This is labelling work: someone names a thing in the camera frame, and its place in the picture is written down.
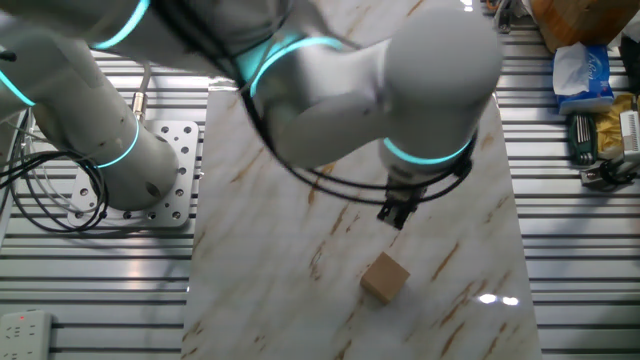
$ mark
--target wooden cube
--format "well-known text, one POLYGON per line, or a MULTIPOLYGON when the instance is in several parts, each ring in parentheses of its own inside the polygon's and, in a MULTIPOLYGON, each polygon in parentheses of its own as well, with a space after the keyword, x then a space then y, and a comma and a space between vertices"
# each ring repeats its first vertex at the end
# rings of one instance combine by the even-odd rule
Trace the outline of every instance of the wooden cube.
POLYGON ((383 252, 362 275, 360 285, 384 304, 388 304, 400 291, 407 278, 409 278, 409 272, 383 252))

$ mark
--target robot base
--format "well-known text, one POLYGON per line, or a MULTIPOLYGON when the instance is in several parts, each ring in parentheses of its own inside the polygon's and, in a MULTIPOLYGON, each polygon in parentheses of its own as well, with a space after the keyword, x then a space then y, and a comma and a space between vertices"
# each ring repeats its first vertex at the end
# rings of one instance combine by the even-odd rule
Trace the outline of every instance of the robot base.
MULTIPOLYGON (((107 217, 100 228, 167 229, 184 226, 189 219, 191 192, 194 183, 198 125, 185 121, 146 121, 146 128, 165 140, 176 152, 179 161, 178 177, 173 188, 156 205, 141 211, 107 209, 107 217)), ((82 209, 91 208, 96 195, 91 189, 89 177, 78 172, 71 200, 82 209)), ((69 213, 72 225, 81 225, 90 213, 69 213)))

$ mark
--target marble table surface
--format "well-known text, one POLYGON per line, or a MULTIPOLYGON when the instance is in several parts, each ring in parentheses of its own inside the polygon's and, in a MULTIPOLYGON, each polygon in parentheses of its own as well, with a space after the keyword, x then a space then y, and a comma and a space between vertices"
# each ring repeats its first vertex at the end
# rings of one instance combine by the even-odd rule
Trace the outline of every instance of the marble table surface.
MULTIPOLYGON (((416 1, 319 3, 338 31, 367 41, 416 1)), ((235 94, 210 95, 182 359, 542 358, 495 103, 469 178, 401 232, 377 207, 299 183, 245 116, 235 94), (359 286, 382 251, 411 274, 386 306, 359 286)), ((384 183, 376 147, 323 171, 384 183)))

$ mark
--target power strip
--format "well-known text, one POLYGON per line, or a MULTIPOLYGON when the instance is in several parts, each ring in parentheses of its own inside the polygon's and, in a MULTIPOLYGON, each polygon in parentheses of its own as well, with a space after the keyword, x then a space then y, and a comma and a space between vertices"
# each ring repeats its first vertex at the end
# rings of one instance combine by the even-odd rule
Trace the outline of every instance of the power strip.
POLYGON ((0 318, 1 360, 47 360, 51 314, 41 310, 0 318))

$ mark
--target black cable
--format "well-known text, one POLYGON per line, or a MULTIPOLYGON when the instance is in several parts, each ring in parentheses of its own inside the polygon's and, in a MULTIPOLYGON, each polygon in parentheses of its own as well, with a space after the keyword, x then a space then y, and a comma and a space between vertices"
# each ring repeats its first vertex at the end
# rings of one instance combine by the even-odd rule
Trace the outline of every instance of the black cable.
MULTIPOLYGON (((183 41, 185 41, 188 44, 190 44, 194 48, 194 50, 199 51, 203 56, 205 56, 205 58, 207 58, 207 60, 212 62, 212 64, 214 66, 218 67, 221 71, 226 71, 227 76, 229 76, 228 75, 229 71, 226 70, 226 68, 224 68, 224 67, 222 67, 220 65, 220 63, 219 63, 219 59, 220 58, 218 57, 217 53, 221 53, 222 57, 224 59, 228 59, 229 60, 230 65, 232 67, 232 70, 236 74, 236 76, 230 76, 230 77, 235 80, 236 85, 238 86, 238 88, 240 88, 240 89, 244 88, 245 89, 245 91, 241 91, 240 96, 241 96, 241 98, 243 100, 243 103, 244 103, 245 108, 247 110, 247 113, 249 115, 249 119, 251 120, 251 123, 252 123, 254 129, 256 130, 258 135, 260 136, 261 140, 265 143, 267 149, 269 149, 271 154, 282 164, 282 166, 285 169, 287 169, 287 171, 289 171, 289 173, 291 173, 294 177, 296 177, 300 181, 304 182, 305 184, 307 184, 309 186, 312 186, 314 189, 316 189, 318 191, 324 192, 324 193, 332 195, 332 196, 336 196, 336 197, 344 199, 344 200, 360 202, 360 203, 365 203, 365 204, 371 204, 371 205, 383 205, 384 204, 384 201, 371 200, 371 199, 361 199, 361 198, 356 198, 356 197, 353 197, 353 196, 350 196, 350 195, 345 195, 345 194, 338 193, 336 191, 333 191, 333 190, 330 190, 328 188, 325 188, 324 186, 321 186, 321 185, 317 184, 316 182, 312 182, 312 181, 306 179, 300 173, 295 171, 293 169, 293 167, 289 163, 287 163, 284 159, 280 158, 278 156, 277 152, 275 151, 272 139, 271 139, 271 137, 269 135, 268 129, 266 128, 266 124, 264 123, 264 121, 262 120, 260 114, 258 113, 258 110, 255 107, 255 103, 253 102, 253 99, 251 99, 249 91, 246 90, 246 86, 245 86, 246 82, 243 79, 243 77, 241 76, 240 68, 239 68, 238 64, 234 61, 233 56, 230 55, 229 51, 226 49, 224 43, 220 39, 216 38, 213 35, 213 32, 210 31, 210 29, 207 28, 206 24, 199 18, 198 14, 195 13, 184 1, 178 1, 178 0, 156 0, 154 3, 152 3, 152 6, 153 6, 153 4, 157 4, 154 8, 158 11, 158 14, 160 15, 160 17, 171 28, 176 30, 176 32, 183 39, 183 41), (174 13, 169 13, 169 12, 167 12, 166 8, 163 8, 163 5, 167 5, 167 3, 176 5, 176 7, 174 9, 175 10, 174 13), (179 17, 176 18, 175 17, 175 13, 181 13, 182 16, 179 16, 179 17), (194 31, 194 32, 198 33, 197 38, 199 38, 199 39, 206 38, 209 41, 209 44, 208 44, 209 47, 211 45, 213 45, 213 47, 215 47, 217 51, 211 51, 210 49, 208 49, 207 46, 203 46, 202 44, 194 41, 193 37, 189 37, 189 35, 187 35, 187 31, 184 30, 184 27, 181 28, 180 25, 178 24, 180 21, 183 22, 183 23, 190 24, 190 26, 192 26, 191 31, 194 31)), ((371 184, 356 183, 356 182, 348 181, 348 180, 345 180, 345 179, 336 178, 336 177, 333 177, 333 176, 322 174, 322 173, 320 173, 320 172, 318 172, 316 170, 313 170, 313 169, 303 169, 302 171, 305 171, 305 172, 310 173, 312 175, 318 176, 318 177, 320 177, 320 178, 322 178, 324 180, 327 180, 327 181, 331 181, 331 182, 335 182, 335 183, 338 183, 338 184, 341 184, 341 185, 350 186, 350 187, 353 187, 353 188, 363 189, 363 190, 384 190, 384 191, 389 191, 389 190, 418 190, 420 188, 424 188, 425 186, 433 185, 435 183, 433 181, 433 179, 432 179, 432 180, 429 180, 429 181, 424 182, 424 183, 413 184, 413 185, 396 185, 396 186, 371 185, 371 184)), ((452 174, 452 170, 450 170, 448 172, 445 172, 444 174, 441 174, 436 179, 438 179, 438 181, 441 181, 444 178, 450 176, 451 174, 452 174)), ((445 189, 445 190, 448 190, 446 192, 443 190, 441 193, 438 193, 438 194, 423 198, 424 201, 433 200, 433 199, 435 199, 437 197, 445 195, 446 193, 452 191, 455 187, 457 187, 462 182, 462 180, 458 179, 456 182, 453 183, 451 188, 445 189)))
MULTIPOLYGON (((27 125, 28 125, 28 119, 29 119, 29 111, 25 112, 25 116, 23 117, 21 123, 19 124, 19 128, 26 131, 27 125)), ((24 158, 24 149, 20 149, 20 146, 22 144, 22 142, 24 141, 24 137, 25 135, 20 132, 15 139, 14 145, 13 145, 13 151, 11 153, 11 161, 9 163, 9 171, 13 172, 13 167, 15 165, 15 160, 20 159, 20 157, 22 156, 24 158)), ((20 177, 24 177, 26 184, 27 184, 27 188, 29 189, 29 192, 31 194, 31 196, 34 198, 34 200, 36 201, 36 203, 38 204, 38 206, 41 208, 41 210, 45 213, 45 215, 47 215, 47 217, 49 217, 53 222, 55 222, 57 225, 59 225, 60 227, 62 227, 62 229, 56 229, 56 228, 51 228, 49 226, 46 226, 44 224, 39 223, 38 221, 36 221, 34 219, 34 217, 29 214, 26 209, 24 208, 22 202, 20 201, 20 198, 17 196, 16 193, 16 189, 15 189, 15 182, 11 181, 9 182, 10 187, 9 190, 11 192, 11 195, 14 199, 14 203, 16 204, 16 207, 18 207, 18 210, 20 210, 20 212, 22 213, 22 215, 32 224, 34 224, 35 226, 37 226, 38 228, 45 230, 45 231, 49 231, 49 232, 55 232, 55 233, 72 233, 72 232, 83 232, 83 231, 87 231, 87 230, 91 230, 93 228, 95 228, 105 216, 105 211, 108 207, 108 203, 109 203, 109 194, 108 194, 108 190, 106 188, 106 185, 104 184, 104 178, 102 177, 101 172, 95 168, 93 166, 93 164, 91 164, 89 161, 87 161, 86 159, 83 159, 83 157, 75 152, 72 151, 61 151, 61 152, 46 152, 46 153, 41 153, 41 154, 35 154, 35 159, 30 160, 29 162, 27 162, 27 164, 25 165, 24 163, 19 165, 18 167, 20 167, 22 170, 18 172, 18 174, 15 174, 12 176, 12 178, 17 179, 20 177), (52 159, 56 159, 56 158, 60 158, 60 157, 68 157, 74 161, 76 161, 78 163, 78 166, 80 166, 80 168, 85 171, 87 173, 87 175, 90 178, 91 181, 91 186, 93 187, 94 192, 96 193, 97 197, 98 197, 98 201, 101 201, 102 204, 98 204, 98 206, 96 206, 96 209, 94 210, 93 215, 91 216, 91 218, 85 222, 84 224, 80 225, 80 226, 69 226, 67 224, 64 224, 62 222, 60 222, 57 218, 55 218, 55 216, 49 212, 49 210, 47 209, 47 207, 40 201, 40 199, 38 198, 37 194, 35 194, 35 191, 33 189, 33 186, 31 184, 31 180, 28 176, 28 172, 30 170, 32 170, 33 168, 36 168, 44 163, 46 163, 49 160, 52 159)))
POLYGON ((149 88, 149 83, 151 82, 151 65, 148 61, 144 61, 142 62, 142 68, 144 69, 144 73, 142 74, 142 81, 140 82, 138 92, 146 93, 149 88))

